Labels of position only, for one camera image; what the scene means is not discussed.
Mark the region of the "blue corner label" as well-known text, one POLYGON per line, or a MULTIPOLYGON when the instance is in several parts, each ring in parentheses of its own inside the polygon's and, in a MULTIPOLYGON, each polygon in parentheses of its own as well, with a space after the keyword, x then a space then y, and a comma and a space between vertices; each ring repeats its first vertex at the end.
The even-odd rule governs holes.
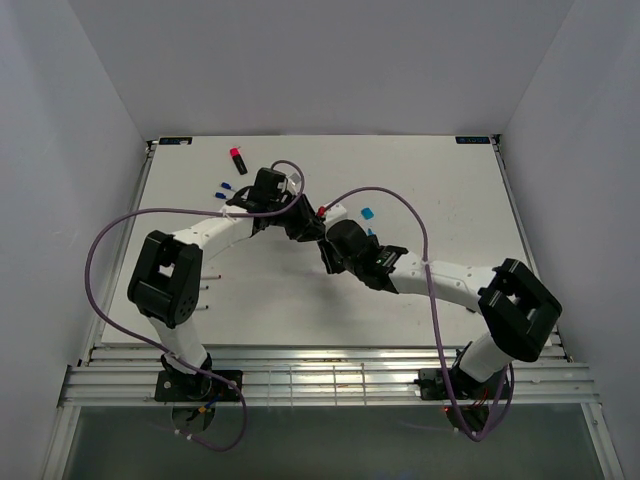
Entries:
POLYGON ((183 145, 191 145, 192 140, 193 140, 192 137, 162 137, 158 140, 158 144, 183 146, 183 145))
POLYGON ((460 145, 484 145, 491 143, 488 136, 456 136, 455 141, 460 145))

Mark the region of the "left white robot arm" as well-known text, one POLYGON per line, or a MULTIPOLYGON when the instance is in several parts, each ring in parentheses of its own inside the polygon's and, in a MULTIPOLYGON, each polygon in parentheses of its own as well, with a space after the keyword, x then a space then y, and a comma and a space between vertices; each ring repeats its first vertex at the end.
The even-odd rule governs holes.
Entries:
POLYGON ((167 350, 163 361, 180 372, 177 386, 188 398, 201 399, 212 387, 205 365, 209 355, 192 319, 204 263, 270 226, 282 227, 298 242, 321 240, 325 234, 322 211, 313 208, 305 195, 286 193, 261 202, 239 197, 189 228, 147 235, 127 297, 155 328, 167 350))

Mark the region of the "aluminium frame rail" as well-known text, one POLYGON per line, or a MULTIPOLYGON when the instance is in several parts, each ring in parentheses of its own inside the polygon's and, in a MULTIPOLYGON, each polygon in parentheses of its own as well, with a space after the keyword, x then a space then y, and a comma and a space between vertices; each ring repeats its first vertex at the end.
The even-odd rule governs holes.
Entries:
MULTIPOLYGON (((422 368, 440 365, 433 349, 216 348, 217 369, 243 373, 250 406, 409 406, 420 396, 422 368)), ((70 367, 62 406, 137 406, 153 402, 160 353, 156 349, 98 347, 70 367)), ((556 346, 536 363, 514 365, 517 404, 593 404, 600 395, 589 367, 567 361, 556 346)))

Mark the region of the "left blue corner label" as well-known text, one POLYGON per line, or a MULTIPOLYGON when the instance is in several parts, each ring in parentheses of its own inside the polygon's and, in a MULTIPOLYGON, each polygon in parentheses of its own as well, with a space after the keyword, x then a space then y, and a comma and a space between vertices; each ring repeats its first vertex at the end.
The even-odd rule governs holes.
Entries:
POLYGON ((192 140, 193 140, 192 137, 162 137, 158 140, 158 144, 183 146, 183 145, 191 145, 192 140))

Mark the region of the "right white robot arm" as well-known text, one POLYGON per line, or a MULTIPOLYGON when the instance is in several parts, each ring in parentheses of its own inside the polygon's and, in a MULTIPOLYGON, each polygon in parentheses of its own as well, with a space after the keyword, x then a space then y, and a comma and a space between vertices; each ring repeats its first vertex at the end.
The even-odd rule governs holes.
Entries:
POLYGON ((415 294, 480 314, 488 332, 471 342, 449 375, 454 390, 474 397, 514 360, 538 360, 562 313, 562 306, 521 261, 497 267, 424 262, 404 247, 382 245, 353 220, 332 225, 319 242, 327 272, 351 273, 376 291, 415 294))

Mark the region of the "pink cap highlighter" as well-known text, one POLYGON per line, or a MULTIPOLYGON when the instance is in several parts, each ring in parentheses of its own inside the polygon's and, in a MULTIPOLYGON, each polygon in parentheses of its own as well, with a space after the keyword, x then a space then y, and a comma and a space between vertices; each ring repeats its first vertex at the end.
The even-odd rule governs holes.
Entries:
POLYGON ((248 168, 244 162, 244 159, 240 153, 240 150, 237 147, 232 147, 229 150, 229 153, 230 153, 231 160, 234 166, 236 167, 236 170, 238 171, 238 173, 240 175, 247 175, 248 168))

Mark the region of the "right blue corner label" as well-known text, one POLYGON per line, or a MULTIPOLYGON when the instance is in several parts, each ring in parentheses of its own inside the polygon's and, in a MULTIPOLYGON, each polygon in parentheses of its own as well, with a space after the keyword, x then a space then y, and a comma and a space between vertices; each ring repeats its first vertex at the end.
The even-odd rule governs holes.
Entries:
POLYGON ((455 141, 460 145, 484 145, 491 143, 488 136, 456 136, 455 141))

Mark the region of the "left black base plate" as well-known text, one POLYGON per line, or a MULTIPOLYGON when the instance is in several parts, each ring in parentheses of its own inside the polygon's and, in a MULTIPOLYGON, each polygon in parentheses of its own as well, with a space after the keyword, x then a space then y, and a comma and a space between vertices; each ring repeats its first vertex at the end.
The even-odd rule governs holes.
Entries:
POLYGON ((227 383, 196 373, 162 370, 154 393, 156 402, 237 402, 238 393, 227 383))

